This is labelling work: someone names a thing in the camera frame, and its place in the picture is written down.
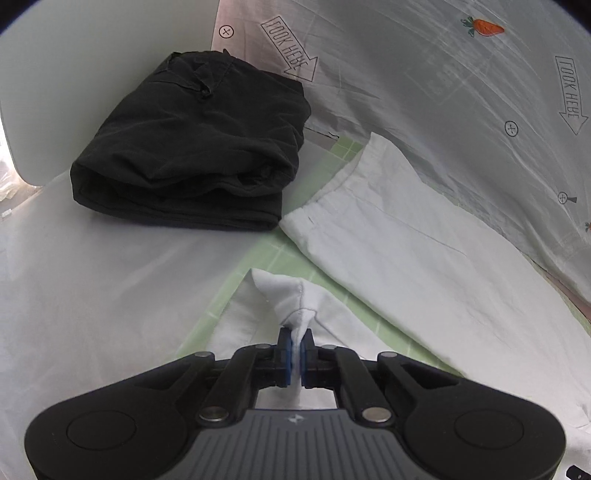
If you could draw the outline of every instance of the green grid mat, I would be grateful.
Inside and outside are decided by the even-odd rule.
[[[331,155],[319,161],[317,167],[308,175],[303,187],[284,206],[289,212],[305,204],[312,195],[322,188],[347,162],[358,153],[363,146],[349,138],[341,137],[330,150]],[[543,270],[530,260],[532,266],[541,274]],[[177,356],[185,356],[192,352],[204,350],[217,325],[223,309],[240,285],[240,282],[251,268],[260,268],[274,274],[301,277],[326,288],[373,331],[392,350],[418,361],[442,368],[450,372],[453,369],[445,365],[426,348],[402,333],[390,322],[375,313],[365,303],[332,280],[322,270],[308,260],[297,246],[283,233],[280,228],[266,233],[263,238],[245,255],[235,271],[226,279],[206,312],[199,319],[195,328],[183,342]],[[549,280],[548,283],[560,294],[575,318],[591,335],[591,325],[573,303]]]

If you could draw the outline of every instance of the carrot print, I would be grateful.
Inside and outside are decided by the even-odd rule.
[[[491,37],[505,31],[505,29],[500,25],[487,22],[486,20],[482,20],[480,18],[474,20],[472,17],[468,17],[467,19],[462,20],[462,23],[464,24],[464,27],[468,27],[470,29],[468,30],[468,33],[471,37],[474,36],[474,30],[484,37]]]

